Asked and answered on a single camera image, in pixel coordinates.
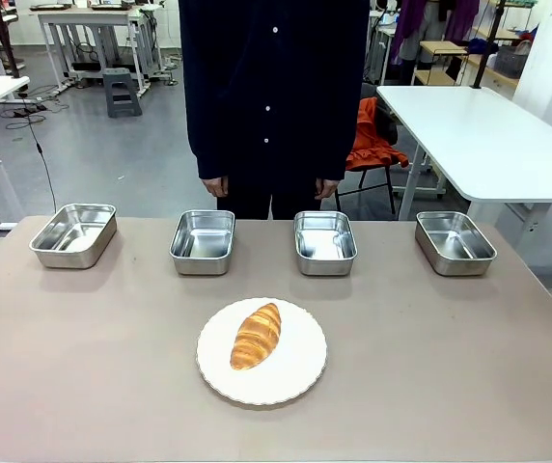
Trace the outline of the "purple hanging clothes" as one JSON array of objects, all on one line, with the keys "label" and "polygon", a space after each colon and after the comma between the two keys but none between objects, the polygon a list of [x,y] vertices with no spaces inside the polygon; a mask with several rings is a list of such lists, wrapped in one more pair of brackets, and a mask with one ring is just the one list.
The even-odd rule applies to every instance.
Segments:
[{"label": "purple hanging clothes", "polygon": [[471,31],[480,0],[400,0],[400,16],[391,61],[429,64],[421,41],[462,41]]}]

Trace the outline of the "person's left forearm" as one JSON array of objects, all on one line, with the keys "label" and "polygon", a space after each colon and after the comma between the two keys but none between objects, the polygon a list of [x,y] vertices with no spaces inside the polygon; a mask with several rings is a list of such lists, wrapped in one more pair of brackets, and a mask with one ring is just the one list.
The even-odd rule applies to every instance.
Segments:
[{"label": "person's left forearm", "polygon": [[342,180],[357,124],[359,95],[331,97],[321,113],[316,174],[324,180]]}]

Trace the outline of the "grey storage basket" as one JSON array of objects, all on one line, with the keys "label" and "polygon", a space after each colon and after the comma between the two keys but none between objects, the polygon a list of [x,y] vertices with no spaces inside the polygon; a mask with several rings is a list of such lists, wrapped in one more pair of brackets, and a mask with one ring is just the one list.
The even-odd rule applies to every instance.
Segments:
[{"label": "grey storage basket", "polygon": [[494,70],[512,79],[519,79],[530,52],[528,44],[525,47],[502,45],[498,48],[494,62]]}]

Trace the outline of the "steel container with sloped side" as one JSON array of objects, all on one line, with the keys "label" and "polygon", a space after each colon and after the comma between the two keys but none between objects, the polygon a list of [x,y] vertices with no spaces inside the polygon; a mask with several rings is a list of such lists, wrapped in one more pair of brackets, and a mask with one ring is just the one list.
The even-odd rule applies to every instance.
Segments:
[{"label": "steel container with sloped side", "polygon": [[117,231],[110,204],[67,204],[34,236],[29,248],[44,267],[93,267]]}]

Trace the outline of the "large white table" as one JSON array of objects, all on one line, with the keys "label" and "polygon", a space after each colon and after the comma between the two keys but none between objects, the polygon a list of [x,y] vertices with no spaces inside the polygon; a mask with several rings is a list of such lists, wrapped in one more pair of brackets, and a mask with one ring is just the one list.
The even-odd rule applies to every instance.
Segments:
[{"label": "large white table", "polygon": [[552,126],[490,91],[380,86],[378,94],[461,197],[496,222],[503,204],[552,204]]}]

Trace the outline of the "black chair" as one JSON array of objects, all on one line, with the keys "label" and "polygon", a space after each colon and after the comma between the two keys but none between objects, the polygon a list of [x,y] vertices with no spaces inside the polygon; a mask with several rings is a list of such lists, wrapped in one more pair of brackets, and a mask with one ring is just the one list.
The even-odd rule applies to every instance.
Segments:
[{"label": "black chair", "polygon": [[[360,100],[362,98],[374,97],[374,96],[376,96],[378,98],[380,106],[383,108],[384,111],[386,111],[389,114],[389,116],[393,119],[394,123],[396,124],[395,119],[391,116],[390,111],[387,108],[386,104],[378,96],[376,86],[374,86],[370,83],[363,83],[362,88],[361,88]],[[391,167],[366,168],[366,169],[363,169],[361,171],[353,171],[353,172],[359,172],[361,174],[360,180],[358,182],[358,186],[355,190],[346,191],[344,193],[340,193],[339,190],[336,190],[335,202],[336,202],[337,210],[338,211],[342,210],[341,196],[352,195],[352,194],[357,194],[357,193],[362,193],[362,192],[365,192],[365,191],[373,190],[373,189],[376,189],[376,188],[386,187],[387,192],[388,192],[388,199],[389,199],[389,204],[390,204],[390,207],[391,207],[391,212],[393,214],[395,214],[396,213],[396,207],[395,207],[394,197],[393,197],[394,190],[393,190],[393,183],[392,183],[392,179],[391,179]],[[365,181],[366,175],[367,175],[368,171],[374,170],[374,169],[383,169],[384,170],[385,181],[383,183],[379,183],[379,184],[374,185],[374,186],[365,187],[364,186],[364,181]]]}]

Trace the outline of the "orange jacket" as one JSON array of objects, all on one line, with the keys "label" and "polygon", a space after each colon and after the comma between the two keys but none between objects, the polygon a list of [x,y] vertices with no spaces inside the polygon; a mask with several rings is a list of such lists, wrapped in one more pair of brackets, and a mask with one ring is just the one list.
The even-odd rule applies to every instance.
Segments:
[{"label": "orange jacket", "polygon": [[353,172],[393,165],[407,167],[407,156],[394,148],[397,140],[396,125],[380,106],[378,98],[362,98],[357,113],[355,140],[345,168]]}]

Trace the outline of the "grey step stool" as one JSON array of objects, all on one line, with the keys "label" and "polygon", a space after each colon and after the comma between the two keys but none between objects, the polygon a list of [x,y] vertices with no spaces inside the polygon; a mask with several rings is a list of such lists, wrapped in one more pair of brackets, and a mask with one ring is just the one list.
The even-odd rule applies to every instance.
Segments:
[{"label": "grey step stool", "polygon": [[102,72],[107,114],[116,118],[119,113],[143,115],[131,73],[127,68],[106,68]]}]

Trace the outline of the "person's right forearm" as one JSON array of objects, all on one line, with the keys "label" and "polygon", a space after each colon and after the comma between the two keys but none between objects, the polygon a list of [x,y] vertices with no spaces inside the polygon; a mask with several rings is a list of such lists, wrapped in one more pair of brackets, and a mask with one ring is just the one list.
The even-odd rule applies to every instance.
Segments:
[{"label": "person's right forearm", "polygon": [[202,180],[224,177],[228,162],[223,148],[223,113],[218,103],[204,94],[186,96],[187,133]]}]

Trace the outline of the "black stand pole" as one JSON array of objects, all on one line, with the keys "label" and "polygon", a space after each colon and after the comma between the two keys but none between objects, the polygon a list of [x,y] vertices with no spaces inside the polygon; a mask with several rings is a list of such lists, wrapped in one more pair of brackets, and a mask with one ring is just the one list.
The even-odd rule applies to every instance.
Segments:
[{"label": "black stand pole", "polygon": [[480,58],[480,63],[478,66],[478,72],[476,74],[475,80],[471,85],[472,89],[478,90],[481,87],[483,75],[486,69],[487,60],[491,54],[493,43],[495,42],[497,31],[501,22],[505,10],[506,0],[496,0],[495,1],[495,13],[489,29],[489,33],[486,39],[486,47],[482,57]]}]

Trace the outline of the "person's left hand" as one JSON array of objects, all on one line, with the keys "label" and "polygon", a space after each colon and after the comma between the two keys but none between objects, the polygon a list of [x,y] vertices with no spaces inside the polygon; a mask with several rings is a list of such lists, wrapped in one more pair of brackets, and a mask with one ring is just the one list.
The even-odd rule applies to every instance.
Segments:
[{"label": "person's left hand", "polygon": [[338,180],[317,178],[315,199],[317,201],[322,201],[329,198],[336,192],[339,184],[340,182]]}]

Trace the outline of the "white workbench with grey legs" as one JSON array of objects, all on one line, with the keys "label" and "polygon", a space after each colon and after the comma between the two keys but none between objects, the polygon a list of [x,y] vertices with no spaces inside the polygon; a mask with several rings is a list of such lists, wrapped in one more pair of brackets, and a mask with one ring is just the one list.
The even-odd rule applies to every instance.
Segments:
[{"label": "white workbench with grey legs", "polygon": [[142,96],[164,72],[157,36],[158,4],[80,8],[74,4],[32,10],[38,19],[58,92],[108,68],[127,68]]}]

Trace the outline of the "wooden shelf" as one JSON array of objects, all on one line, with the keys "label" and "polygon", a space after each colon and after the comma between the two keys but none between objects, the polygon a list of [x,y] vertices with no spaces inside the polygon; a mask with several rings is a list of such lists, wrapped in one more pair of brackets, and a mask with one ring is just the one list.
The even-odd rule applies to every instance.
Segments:
[{"label": "wooden shelf", "polygon": [[[422,50],[429,52],[432,55],[432,60],[426,68],[415,68],[411,83],[441,87],[471,86],[478,72],[488,33],[487,27],[475,26],[472,29],[471,37],[463,44],[451,41],[421,41]],[[494,70],[496,53],[502,45],[525,47],[526,44],[531,51],[533,42],[529,34],[498,29],[481,86],[497,93],[511,95],[516,90],[519,79],[508,78]]]}]

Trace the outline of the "person's right hand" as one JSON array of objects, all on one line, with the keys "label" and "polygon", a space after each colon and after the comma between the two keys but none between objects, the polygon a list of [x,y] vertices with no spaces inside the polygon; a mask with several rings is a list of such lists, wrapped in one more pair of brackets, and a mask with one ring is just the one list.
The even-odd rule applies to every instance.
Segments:
[{"label": "person's right hand", "polygon": [[226,198],[229,194],[229,179],[227,177],[203,179],[202,183],[214,198]]}]

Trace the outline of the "rectangular steel container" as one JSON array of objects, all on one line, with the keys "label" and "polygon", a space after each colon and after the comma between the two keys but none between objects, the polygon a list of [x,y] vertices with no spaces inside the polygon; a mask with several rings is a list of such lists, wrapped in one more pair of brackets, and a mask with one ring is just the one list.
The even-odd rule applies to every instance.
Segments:
[{"label": "rectangular steel container", "polygon": [[170,256],[185,276],[227,273],[234,247],[235,215],[227,210],[188,210],[174,233]]},{"label": "rectangular steel container", "polygon": [[302,211],[294,218],[294,244],[306,276],[347,276],[357,257],[348,217],[339,211]]},{"label": "rectangular steel container", "polygon": [[497,257],[482,231],[461,212],[419,212],[415,239],[433,270],[444,277],[481,276]]}]

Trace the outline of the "golden croissant bread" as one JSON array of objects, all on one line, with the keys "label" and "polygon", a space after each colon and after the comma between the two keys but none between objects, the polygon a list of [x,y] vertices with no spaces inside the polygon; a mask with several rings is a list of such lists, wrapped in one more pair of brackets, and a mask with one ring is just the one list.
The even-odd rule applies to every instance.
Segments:
[{"label": "golden croissant bread", "polygon": [[246,317],[236,333],[231,368],[251,369],[269,357],[279,343],[281,323],[280,312],[274,303],[263,305]]}]

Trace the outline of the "white scalloped plate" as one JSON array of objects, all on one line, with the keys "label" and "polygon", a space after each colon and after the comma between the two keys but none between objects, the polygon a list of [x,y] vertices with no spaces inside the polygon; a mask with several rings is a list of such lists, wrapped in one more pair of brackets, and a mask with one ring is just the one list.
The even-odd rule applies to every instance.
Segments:
[{"label": "white scalloped plate", "polygon": [[[269,303],[277,306],[282,320],[277,346],[257,366],[233,369],[230,357],[239,326]],[[286,300],[255,297],[233,302],[208,320],[197,339],[196,362],[221,396],[244,405],[271,406],[311,389],[323,373],[327,353],[325,335],[311,313]]]}]

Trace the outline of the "person in dark shirt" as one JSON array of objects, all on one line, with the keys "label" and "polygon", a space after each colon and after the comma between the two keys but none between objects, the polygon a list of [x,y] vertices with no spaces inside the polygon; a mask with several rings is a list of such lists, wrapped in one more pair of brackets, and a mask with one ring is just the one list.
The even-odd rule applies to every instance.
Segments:
[{"label": "person in dark shirt", "polygon": [[179,0],[186,96],[223,113],[229,194],[241,220],[317,210],[319,118],[359,95],[369,0]]}]

